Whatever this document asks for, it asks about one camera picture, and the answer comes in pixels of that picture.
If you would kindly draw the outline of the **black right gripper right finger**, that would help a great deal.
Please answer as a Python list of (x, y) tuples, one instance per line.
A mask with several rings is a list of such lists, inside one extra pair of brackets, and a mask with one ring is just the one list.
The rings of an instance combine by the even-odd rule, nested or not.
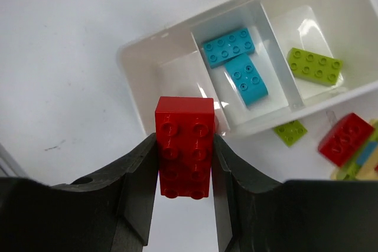
[(377, 182), (278, 182), (214, 136), (220, 251), (376, 251)]

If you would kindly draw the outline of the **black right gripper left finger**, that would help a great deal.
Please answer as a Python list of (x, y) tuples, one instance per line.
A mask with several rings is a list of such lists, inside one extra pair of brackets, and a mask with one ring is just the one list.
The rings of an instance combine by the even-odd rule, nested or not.
[(70, 184), (1, 179), (2, 251), (142, 251), (158, 176), (157, 140)]

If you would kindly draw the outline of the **green 2x2 lego brick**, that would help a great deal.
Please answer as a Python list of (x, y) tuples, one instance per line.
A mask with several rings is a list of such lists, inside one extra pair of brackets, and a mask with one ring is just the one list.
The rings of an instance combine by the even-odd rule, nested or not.
[(294, 145), (307, 133), (307, 129), (299, 120), (293, 120), (283, 125), (279, 125), (275, 127), (273, 131), (287, 147)]

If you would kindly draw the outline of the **red 2x4 lego brick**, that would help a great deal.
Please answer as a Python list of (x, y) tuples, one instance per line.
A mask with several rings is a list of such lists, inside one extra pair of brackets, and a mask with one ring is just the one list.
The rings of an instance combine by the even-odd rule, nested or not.
[(161, 195), (208, 197), (215, 126), (212, 98), (159, 98), (155, 132)]

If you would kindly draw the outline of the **multicolour lego tower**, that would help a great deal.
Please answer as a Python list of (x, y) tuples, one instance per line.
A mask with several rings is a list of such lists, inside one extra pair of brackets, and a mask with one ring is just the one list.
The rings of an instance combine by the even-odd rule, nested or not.
[(355, 113), (340, 119), (321, 139), (318, 152), (337, 167), (335, 180), (354, 180), (361, 166), (358, 157), (370, 142), (377, 141), (377, 122), (368, 123)]

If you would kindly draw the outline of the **teal curved lego brick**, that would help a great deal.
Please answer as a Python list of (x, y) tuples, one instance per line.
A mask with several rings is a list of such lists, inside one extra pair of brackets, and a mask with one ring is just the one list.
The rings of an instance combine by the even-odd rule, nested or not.
[(263, 79), (247, 54), (233, 58), (224, 67), (246, 106), (268, 95)]

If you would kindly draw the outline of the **green 2x4 lego brick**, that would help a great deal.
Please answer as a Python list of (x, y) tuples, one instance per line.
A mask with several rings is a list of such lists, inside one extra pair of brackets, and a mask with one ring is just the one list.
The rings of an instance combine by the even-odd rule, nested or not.
[(294, 77), (323, 86), (336, 85), (344, 64), (342, 60), (298, 48), (291, 48), (287, 62)]

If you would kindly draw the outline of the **teal 2x4 lego brick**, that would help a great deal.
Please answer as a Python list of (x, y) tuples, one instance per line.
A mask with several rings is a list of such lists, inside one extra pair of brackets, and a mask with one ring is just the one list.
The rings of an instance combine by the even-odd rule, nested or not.
[(247, 28), (205, 42), (204, 55), (210, 68), (216, 68), (241, 54), (253, 54), (255, 45)]

